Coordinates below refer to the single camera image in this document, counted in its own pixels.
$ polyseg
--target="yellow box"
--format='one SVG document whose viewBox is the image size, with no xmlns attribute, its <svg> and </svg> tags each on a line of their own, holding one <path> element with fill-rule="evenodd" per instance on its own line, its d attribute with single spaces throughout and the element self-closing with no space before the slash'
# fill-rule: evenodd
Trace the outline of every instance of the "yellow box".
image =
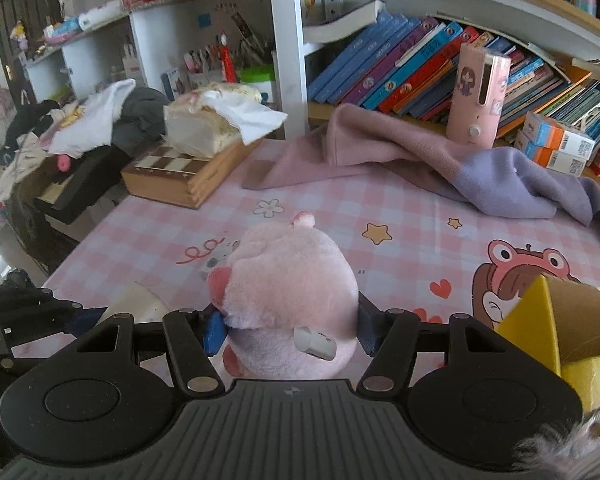
<svg viewBox="0 0 600 480">
<path fill-rule="evenodd" d="M 584 412 L 600 406 L 600 291 L 539 276 L 497 332 L 562 377 Z"/>
</svg>

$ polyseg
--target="plush toy ear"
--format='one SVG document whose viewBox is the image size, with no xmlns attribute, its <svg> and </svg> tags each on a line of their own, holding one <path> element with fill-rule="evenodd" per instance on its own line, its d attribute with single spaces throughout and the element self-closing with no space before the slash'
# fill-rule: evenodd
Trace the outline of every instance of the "plush toy ear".
<svg viewBox="0 0 600 480">
<path fill-rule="evenodd" d="M 294 216 L 294 221 L 291 223 L 294 227 L 300 225 L 304 227 L 313 227 L 315 226 L 315 218 L 308 211 L 301 211 L 296 216 Z"/>
<path fill-rule="evenodd" d="M 211 294 L 211 303 L 222 312 L 224 291 L 231 278 L 231 267 L 216 267 L 206 277 L 206 286 Z"/>
</svg>

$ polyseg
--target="pink checkered tablecloth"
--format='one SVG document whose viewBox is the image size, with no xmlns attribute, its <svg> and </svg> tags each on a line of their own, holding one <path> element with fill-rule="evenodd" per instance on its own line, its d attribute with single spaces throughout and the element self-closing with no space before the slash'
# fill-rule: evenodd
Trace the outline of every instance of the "pink checkered tablecloth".
<svg viewBox="0 0 600 480">
<path fill-rule="evenodd" d="M 239 240 L 256 223 L 289 220 L 301 210 L 314 213 L 316 227 L 351 265 L 360 291 L 382 310 L 405 308 L 437 322 L 466 312 L 497 322 L 530 284 L 520 271 L 533 267 L 600 286 L 600 226 L 585 228 L 564 213 L 551 220 L 486 216 L 381 167 L 367 176 L 280 189 L 240 187 L 250 161 L 274 160 L 281 149 L 281 141 L 263 142 L 199 210 L 125 199 L 45 286 L 56 298 L 89 308 L 106 306 L 130 282 L 139 282 L 171 309 L 204 308 L 205 258 L 197 256 L 215 244 L 209 240 Z M 502 276 L 517 263 L 525 266 L 518 274 Z M 48 356 L 72 339 L 51 336 L 16 354 Z M 353 381 L 368 364 L 359 350 L 344 372 Z M 440 364 L 439 354 L 421 354 L 414 376 Z M 164 376 L 163 369 L 154 371 Z"/>
</svg>

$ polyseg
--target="cardboard box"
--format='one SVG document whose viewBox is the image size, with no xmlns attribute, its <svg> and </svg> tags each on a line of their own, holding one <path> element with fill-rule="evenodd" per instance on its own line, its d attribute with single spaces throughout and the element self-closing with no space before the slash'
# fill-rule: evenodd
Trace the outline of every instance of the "cardboard box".
<svg viewBox="0 0 600 480">
<path fill-rule="evenodd" d="M 496 331 L 600 406 L 600 290 L 538 276 Z"/>
<path fill-rule="evenodd" d="M 523 152 L 536 164 L 549 170 L 580 176 L 584 170 L 587 159 L 579 158 L 559 150 L 544 148 L 533 143 L 524 130 L 520 130 L 513 146 Z"/>
<path fill-rule="evenodd" d="M 124 168 L 122 178 L 132 195 L 198 209 L 259 143 L 236 140 L 211 160 L 159 146 Z"/>
<path fill-rule="evenodd" d="M 527 138 L 540 148 L 588 159 L 595 141 L 572 126 L 533 112 L 526 114 L 522 128 Z"/>
</svg>

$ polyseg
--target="plush toy nose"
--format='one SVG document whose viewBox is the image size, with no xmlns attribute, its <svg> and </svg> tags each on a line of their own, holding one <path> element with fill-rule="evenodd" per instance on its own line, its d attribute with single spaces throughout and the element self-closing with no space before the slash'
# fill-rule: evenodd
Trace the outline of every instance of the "plush toy nose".
<svg viewBox="0 0 600 480">
<path fill-rule="evenodd" d="M 211 294 L 211 303 L 223 314 L 224 291 L 230 278 L 231 267 L 216 267 L 206 277 L 206 286 L 208 286 L 209 293 Z"/>
</svg>

